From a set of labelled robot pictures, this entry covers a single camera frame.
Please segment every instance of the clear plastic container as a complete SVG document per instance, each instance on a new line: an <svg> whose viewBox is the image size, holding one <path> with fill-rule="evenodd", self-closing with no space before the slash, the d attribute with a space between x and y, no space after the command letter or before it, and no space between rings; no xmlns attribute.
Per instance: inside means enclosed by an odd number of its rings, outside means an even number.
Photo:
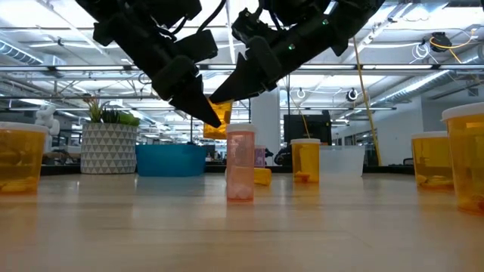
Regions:
<svg viewBox="0 0 484 272"><path fill-rule="evenodd" d="M256 146L254 165L256 168L265 168L265 146Z"/></svg>
<svg viewBox="0 0 484 272"><path fill-rule="evenodd" d="M232 115L232 101L220 104L214 104L210 99L208 99L208 101L222 124L218 128L204 124L203 137L207 139L225 140L227 139L227 125L230 124L230 118Z"/></svg>
<svg viewBox="0 0 484 272"><path fill-rule="evenodd" d="M319 147L319 171L321 176L361 177L363 175L364 163L365 147Z"/></svg>
<svg viewBox="0 0 484 272"><path fill-rule="evenodd" d="M319 139L296 139L290 142L293 151L294 182L319 183Z"/></svg>
<svg viewBox="0 0 484 272"><path fill-rule="evenodd" d="M227 199L250 201L254 197L256 128L251 124L227 126Z"/></svg>
<svg viewBox="0 0 484 272"><path fill-rule="evenodd" d="M0 194L35 193L46 127L0 122Z"/></svg>
<svg viewBox="0 0 484 272"><path fill-rule="evenodd" d="M417 187L422 190L453 190L447 131L414 134L411 145Z"/></svg>
<svg viewBox="0 0 484 272"><path fill-rule="evenodd" d="M448 129L458 207L484 215L484 103L445 110L442 118Z"/></svg>

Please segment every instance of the yellow block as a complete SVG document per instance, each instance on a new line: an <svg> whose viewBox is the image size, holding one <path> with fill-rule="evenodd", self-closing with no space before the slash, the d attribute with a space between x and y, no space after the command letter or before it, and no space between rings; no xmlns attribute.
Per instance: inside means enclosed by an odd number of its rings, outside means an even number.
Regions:
<svg viewBox="0 0 484 272"><path fill-rule="evenodd" d="M269 186L272 182L271 169L255 168L254 169L254 184Z"/></svg>
<svg viewBox="0 0 484 272"><path fill-rule="evenodd" d="M210 99L208 101L222 124L218 128L203 124L203 137L207 139L225 140L227 139L227 125L230 124L232 115L232 101L220 104L213 104Z"/></svg>

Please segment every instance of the clear plastic box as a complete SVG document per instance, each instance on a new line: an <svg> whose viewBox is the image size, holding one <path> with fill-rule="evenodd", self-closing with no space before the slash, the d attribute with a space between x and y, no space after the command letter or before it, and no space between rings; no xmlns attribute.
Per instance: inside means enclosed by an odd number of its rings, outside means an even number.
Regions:
<svg viewBox="0 0 484 272"><path fill-rule="evenodd" d="M365 162L363 146L321 146L319 147L319 168L321 176L345 175L361 177Z"/></svg>

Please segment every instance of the orange translucent container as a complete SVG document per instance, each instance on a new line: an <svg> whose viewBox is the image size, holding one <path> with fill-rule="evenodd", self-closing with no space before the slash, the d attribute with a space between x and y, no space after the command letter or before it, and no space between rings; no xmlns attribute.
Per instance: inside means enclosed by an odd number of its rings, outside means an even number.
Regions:
<svg viewBox="0 0 484 272"><path fill-rule="evenodd" d="M415 179L423 190L454 189L447 131L412 135Z"/></svg>
<svg viewBox="0 0 484 272"><path fill-rule="evenodd" d="M230 118L232 115L232 101L220 104L214 104L210 99L208 99L208 101L222 124L218 128L204 124L203 137L207 139L225 140L227 139L227 125L230 124Z"/></svg>
<svg viewBox="0 0 484 272"><path fill-rule="evenodd" d="M484 103L445 110L455 193L461 211L484 215Z"/></svg>
<svg viewBox="0 0 484 272"><path fill-rule="evenodd" d="M319 183L319 139L296 139L290 142L293 151L294 182Z"/></svg>
<svg viewBox="0 0 484 272"><path fill-rule="evenodd" d="M254 184L269 186L272 182L272 171L267 168L254 169Z"/></svg>
<svg viewBox="0 0 484 272"><path fill-rule="evenodd" d="M0 122L0 194L35 193L46 127Z"/></svg>
<svg viewBox="0 0 484 272"><path fill-rule="evenodd" d="M256 129L251 124L227 126L227 199L254 198L254 147Z"/></svg>

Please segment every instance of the yellow pole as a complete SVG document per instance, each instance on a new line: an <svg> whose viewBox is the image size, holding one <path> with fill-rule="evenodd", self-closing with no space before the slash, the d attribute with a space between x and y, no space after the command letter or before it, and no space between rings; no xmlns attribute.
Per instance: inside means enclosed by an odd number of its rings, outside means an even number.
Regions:
<svg viewBox="0 0 484 272"><path fill-rule="evenodd" d="M356 63L358 67L358 75L360 77L360 85L361 85L361 92L363 93L363 98L365 99L365 106L366 106L366 113L368 118L370 119L370 127L371 127L371 134L373 135L373 142L375 145L375 150L377 151L378 157L378 166L381 166L381 156L380 156L380 147L378 146L378 139L377 135L375 134L375 127L373 124L373 116L371 115L370 105L368 104L368 96L365 90L365 85L363 84L363 74L361 72L361 64L360 64L360 56L358 53L358 47L356 45L356 38L353 37L353 44L355 45L355 53L356 53Z"/></svg>

